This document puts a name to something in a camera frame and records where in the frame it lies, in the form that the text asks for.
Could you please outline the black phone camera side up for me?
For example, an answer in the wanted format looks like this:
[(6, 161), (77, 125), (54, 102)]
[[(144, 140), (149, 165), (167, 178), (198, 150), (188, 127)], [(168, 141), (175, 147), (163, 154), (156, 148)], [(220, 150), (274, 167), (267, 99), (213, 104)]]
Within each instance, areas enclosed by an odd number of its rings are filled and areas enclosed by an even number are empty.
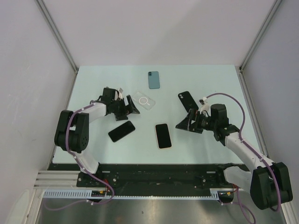
[(196, 104), (189, 91), (179, 93), (178, 98), (182, 103), (183, 107), (185, 108), (186, 112), (189, 112), (190, 109), (199, 109), (198, 105)]

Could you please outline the clear magsafe phone case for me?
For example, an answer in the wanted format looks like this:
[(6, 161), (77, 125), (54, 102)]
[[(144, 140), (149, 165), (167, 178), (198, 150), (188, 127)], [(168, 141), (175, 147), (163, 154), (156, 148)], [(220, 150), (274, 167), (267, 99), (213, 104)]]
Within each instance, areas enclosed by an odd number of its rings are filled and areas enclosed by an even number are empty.
[(137, 91), (133, 96), (132, 99), (139, 104), (141, 107), (143, 107), (145, 110), (151, 110), (155, 105), (156, 102), (148, 97), (147, 95)]

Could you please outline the black phone screen up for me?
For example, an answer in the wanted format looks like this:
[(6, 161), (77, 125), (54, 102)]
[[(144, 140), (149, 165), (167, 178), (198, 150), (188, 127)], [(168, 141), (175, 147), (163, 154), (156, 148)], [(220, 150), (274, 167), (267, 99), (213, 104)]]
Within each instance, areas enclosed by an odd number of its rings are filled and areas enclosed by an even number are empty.
[(135, 131), (135, 126), (131, 121), (127, 121), (108, 133), (112, 142), (117, 142)]

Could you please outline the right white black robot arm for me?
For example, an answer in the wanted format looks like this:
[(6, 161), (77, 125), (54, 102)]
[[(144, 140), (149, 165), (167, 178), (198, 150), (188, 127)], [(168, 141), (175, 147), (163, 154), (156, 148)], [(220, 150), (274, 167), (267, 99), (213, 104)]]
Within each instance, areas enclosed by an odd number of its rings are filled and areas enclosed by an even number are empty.
[(287, 166), (282, 162), (275, 163), (241, 139), (241, 131), (229, 123), (224, 104), (212, 105), (209, 116), (190, 109), (176, 128), (193, 133), (212, 131), (215, 140), (235, 153), (247, 167), (248, 170), (244, 171), (233, 164), (223, 166), (222, 171), (215, 176), (220, 187), (229, 184), (240, 187), (250, 194), (254, 204), (261, 210), (293, 200)]

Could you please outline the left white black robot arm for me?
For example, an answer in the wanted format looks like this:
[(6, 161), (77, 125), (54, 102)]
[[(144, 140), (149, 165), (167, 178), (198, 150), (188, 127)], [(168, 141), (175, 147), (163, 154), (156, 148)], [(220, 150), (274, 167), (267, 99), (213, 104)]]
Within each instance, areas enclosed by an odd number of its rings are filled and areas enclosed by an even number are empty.
[(103, 182), (103, 174), (98, 172), (99, 162), (87, 151), (89, 125), (95, 120), (113, 114), (116, 121), (128, 120), (130, 114), (140, 114), (130, 95), (124, 97), (122, 89), (105, 87), (97, 100), (76, 111), (63, 110), (60, 113), (54, 143), (68, 152), (84, 173), (92, 186)]

